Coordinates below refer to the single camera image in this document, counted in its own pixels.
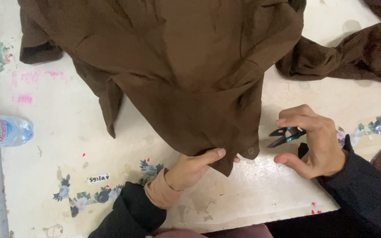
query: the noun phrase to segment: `hand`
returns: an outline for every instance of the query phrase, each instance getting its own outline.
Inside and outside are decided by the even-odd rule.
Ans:
[[[274,157],[274,162],[286,165],[306,179],[331,176],[342,170],[346,151],[339,147],[332,119],[317,115],[308,105],[283,110],[278,117],[278,127],[299,127],[306,130],[309,150],[302,159],[290,153],[278,154]]]
[[[205,175],[209,170],[209,164],[225,155],[225,149],[212,149],[195,157],[180,154],[176,164],[166,173],[164,178],[173,190],[183,191],[194,186]]]

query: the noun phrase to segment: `black jacket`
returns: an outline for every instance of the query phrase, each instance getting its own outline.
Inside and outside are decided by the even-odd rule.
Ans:
[[[317,180],[341,206],[335,212],[267,223],[274,238],[279,237],[337,237],[333,224],[345,221],[345,237],[381,237],[381,173],[350,146],[349,136],[344,147],[348,151],[343,170],[333,176]],[[166,210],[154,206],[145,194],[143,186],[126,182],[120,196],[114,202],[113,211],[88,238],[144,238],[156,230],[166,219]],[[331,221],[313,227],[315,221]],[[292,230],[292,222],[299,226]],[[351,233],[349,229],[360,227]]]

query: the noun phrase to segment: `person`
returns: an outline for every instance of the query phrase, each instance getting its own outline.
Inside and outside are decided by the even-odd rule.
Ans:
[[[345,214],[375,237],[381,237],[381,173],[354,153],[349,135],[341,149],[333,120],[317,115],[307,105],[281,111],[276,124],[305,129],[309,150],[301,159],[290,153],[278,154],[274,162],[292,168],[305,179],[316,178]],[[170,170],[164,168],[144,187],[126,182],[114,202],[113,211],[89,238],[144,238],[153,234],[165,221],[166,209],[174,205],[182,191],[197,184],[209,169],[208,165],[225,154],[225,149],[212,149],[196,157],[181,154]],[[202,237],[206,236],[191,230],[168,230],[156,236]],[[226,231],[218,237],[270,238],[272,235],[261,224],[253,229]]]

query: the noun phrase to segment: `thread snips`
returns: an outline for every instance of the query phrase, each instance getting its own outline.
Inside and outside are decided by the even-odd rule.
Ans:
[[[281,136],[279,139],[269,144],[267,148],[274,148],[284,143],[296,140],[299,137],[306,134],[305,130],[300,129],[299,127],[282,127],[278,128],[272,132],[269,136]]]

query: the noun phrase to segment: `black sleeve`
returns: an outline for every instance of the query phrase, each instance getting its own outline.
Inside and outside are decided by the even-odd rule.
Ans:
[[[165,221],[167,211],[156,207],[144,187],[126,182],[113,210],[88,238],[144,238]]]
[[[372,164],[356,155],[349,135],[344,148],[348,151],[343,170],[333,176],[317,178],[344,213],[381,235],[381,173]]]

